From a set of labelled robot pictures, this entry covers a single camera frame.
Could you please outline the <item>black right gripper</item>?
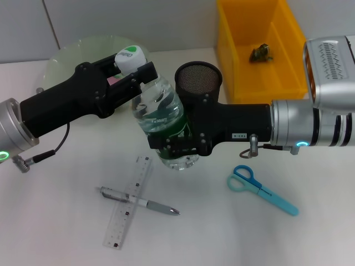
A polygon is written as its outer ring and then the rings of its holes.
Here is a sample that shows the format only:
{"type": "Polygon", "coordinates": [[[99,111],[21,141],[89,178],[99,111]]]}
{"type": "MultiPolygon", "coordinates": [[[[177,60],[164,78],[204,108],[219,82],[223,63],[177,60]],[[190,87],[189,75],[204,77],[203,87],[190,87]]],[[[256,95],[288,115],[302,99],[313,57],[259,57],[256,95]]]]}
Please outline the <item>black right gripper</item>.
{"type": "Polygon", "coordinates": [[[271,140],[269,104],[222,104],[208,95],[184,97],[184,110],[193,133],[189,136],[164,136],[147,133],[149,147],[161,158],[208,156],[222,142],[271,140]]]}

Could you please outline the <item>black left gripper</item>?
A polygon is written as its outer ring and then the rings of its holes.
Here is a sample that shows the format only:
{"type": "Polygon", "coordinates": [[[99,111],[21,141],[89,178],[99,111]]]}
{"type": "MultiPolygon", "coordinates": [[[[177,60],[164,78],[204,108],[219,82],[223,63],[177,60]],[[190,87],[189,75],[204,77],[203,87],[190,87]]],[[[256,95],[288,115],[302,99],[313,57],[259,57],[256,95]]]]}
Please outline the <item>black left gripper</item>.
{"type": "Polygon", "coordinates": [[[30,133],[39,138],[85,115],[106,118],[141,94],[141,83],[158,77],[153,62],[148,62],[110,85],[107,80],[121,74],[115,56],[82,63],[68,80],[22,101],[21,116],[30,133]]]}

